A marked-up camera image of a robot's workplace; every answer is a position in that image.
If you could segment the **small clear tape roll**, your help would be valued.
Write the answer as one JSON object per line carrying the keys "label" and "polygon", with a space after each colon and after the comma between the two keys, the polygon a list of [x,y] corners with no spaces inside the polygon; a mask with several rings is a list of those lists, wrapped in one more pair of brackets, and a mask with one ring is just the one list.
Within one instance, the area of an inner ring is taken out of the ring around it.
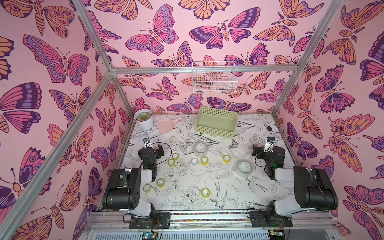
{"label": "small clear tape roll", "polygon": [[199,160],[198,160],[197,158],[192,158],[192,159],[191,159],[191,164],[192,164],[193,166],[198,166],[198,165],[199,165]]}

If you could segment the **yellow tape roll front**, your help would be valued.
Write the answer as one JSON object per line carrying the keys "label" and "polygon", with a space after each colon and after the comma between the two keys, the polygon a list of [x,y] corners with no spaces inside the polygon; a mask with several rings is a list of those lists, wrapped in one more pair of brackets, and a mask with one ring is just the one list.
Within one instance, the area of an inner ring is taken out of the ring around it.
{"label": "yellow tape roll front", "polygon": [[210,193],[211,193],[210,190],[207,188],[203,188],[201,190],[201,195],[203,198],[208,198],[210,196]]}

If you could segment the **light green plastic storage basket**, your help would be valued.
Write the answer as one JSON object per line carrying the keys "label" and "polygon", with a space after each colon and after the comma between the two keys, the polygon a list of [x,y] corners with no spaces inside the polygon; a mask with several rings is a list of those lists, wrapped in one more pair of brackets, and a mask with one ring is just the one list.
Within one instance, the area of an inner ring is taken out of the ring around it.
{"label": "light green plastic storage basket", "polygon": [[217,137],[232,138],[237,127],[238,113],[201,107],[195,121],[196,132]]}

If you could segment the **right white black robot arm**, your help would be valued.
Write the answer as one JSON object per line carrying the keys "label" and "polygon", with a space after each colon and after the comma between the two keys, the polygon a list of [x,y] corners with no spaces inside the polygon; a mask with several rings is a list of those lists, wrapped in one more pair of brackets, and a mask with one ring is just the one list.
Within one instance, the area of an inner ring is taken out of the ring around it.
{"label": "right white black robot arm", "polygon": [[327,171],[299,166],[285,168],[285,152],[281,147],[264,149],[253,145],[252,156],[265,161],[267,176],[294,186],[291,196],[270,201],[265,210],[248,209],[246,215],[253,228],[292,227],[292,218],[296,214],[329,212],[338,208],[339,199]]}

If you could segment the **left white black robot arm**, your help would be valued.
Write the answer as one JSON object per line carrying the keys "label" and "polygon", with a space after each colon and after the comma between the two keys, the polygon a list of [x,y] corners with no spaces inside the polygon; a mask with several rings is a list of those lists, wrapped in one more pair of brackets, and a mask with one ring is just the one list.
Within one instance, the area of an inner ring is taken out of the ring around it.
{"label": "left white black robot arm", "polygon": [[169,229],[171,214],[160,213],[154,205],[141,197],[144,186],[153,183],[158,174],[158,159],[163,157],[164,143],[155,149],[147,144],[138,151],[142,165],[138,168],[114,169],[102,198],[104,210],[130,215],[129,228],[134,230]]}

